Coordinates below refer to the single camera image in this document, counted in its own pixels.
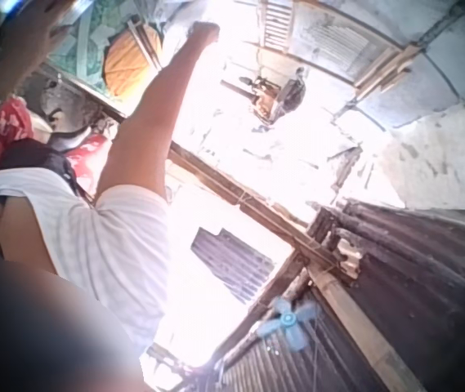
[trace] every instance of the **hand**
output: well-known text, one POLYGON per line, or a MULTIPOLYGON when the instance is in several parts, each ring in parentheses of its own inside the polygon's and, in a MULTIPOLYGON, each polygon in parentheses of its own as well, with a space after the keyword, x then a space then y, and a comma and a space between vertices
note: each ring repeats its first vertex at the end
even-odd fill
POLYGON ((190 38, 198 40, 204 46, 215 43, 219 38, 220 28, 215 23, 195 22, 190 28, 190 38))
POLYGON ((0 50, 0 97, 34 71, 69 32, 56 24, 75 0, 31 0, 7 23, 0 50))

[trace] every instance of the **raised arm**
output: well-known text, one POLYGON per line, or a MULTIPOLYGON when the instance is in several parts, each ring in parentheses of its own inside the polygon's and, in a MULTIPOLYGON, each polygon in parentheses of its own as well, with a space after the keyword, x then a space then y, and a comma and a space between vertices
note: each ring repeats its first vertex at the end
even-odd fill
POLYGON ((218 34, 216 24, 196 23, 185 45, 147 87, 119 128, 98 195, 115 185, 138 185, 165 197, 165 160, 181 103, 198 58, 218 34))

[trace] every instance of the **person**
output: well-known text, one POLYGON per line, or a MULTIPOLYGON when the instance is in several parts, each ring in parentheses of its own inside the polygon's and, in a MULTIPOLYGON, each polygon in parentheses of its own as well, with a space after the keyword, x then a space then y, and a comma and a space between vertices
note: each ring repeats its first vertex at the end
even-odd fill
MULTIPOLYGON (((67 31, 73 0, 32 1, 3 35, 0 108, 67 31)), ((141 354, 165 313, 169 276, 165 161, 197 60, 219 27, 196 23, 110 147, 96 197, 78 193, 66 157, 36 140, 0 157, 0 257, 57 274, 114 313, 141 354)))

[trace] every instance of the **wooden post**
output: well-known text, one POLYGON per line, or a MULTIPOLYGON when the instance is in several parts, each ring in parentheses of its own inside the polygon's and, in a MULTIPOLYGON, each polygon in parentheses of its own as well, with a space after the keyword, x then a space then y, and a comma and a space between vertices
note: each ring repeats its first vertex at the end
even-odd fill
POLYGON ((317 265, 310 264, 307 269, 312 282, 388 389, 391 392, 424 391, 417 377, 340 282, 317 265))

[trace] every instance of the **concrete wall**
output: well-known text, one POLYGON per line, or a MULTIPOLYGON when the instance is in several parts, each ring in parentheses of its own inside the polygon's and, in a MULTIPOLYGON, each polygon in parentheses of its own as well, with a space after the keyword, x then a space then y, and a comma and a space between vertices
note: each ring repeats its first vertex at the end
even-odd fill
POLYGON ((391 134, 376 164, 405 206, 465 209, 465 103, 391 134))

